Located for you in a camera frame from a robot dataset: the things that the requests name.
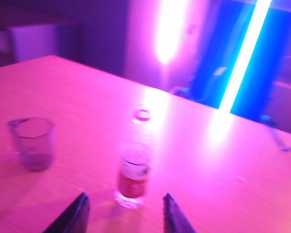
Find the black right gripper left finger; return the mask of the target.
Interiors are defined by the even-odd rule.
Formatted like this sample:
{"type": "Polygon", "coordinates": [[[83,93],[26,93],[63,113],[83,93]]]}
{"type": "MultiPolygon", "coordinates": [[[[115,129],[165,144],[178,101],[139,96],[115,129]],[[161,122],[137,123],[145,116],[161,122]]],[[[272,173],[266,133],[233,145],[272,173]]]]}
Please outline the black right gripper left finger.
{"type": "Polygon", "coordinates": [[[45,230],[44,233],[85,233],[90,214],[90,200],[82,192],[45,230]]]}

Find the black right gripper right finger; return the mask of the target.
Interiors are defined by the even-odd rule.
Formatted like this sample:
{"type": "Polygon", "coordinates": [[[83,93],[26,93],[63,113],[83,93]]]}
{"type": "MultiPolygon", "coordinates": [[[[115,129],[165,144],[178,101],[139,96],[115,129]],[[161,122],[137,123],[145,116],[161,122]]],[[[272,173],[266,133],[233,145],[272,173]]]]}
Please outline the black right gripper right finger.
{"type": "Polygon", "coordinates": [[[163,214],[165,233],[196,232],[170,193],[163,197],[163,214]]]}

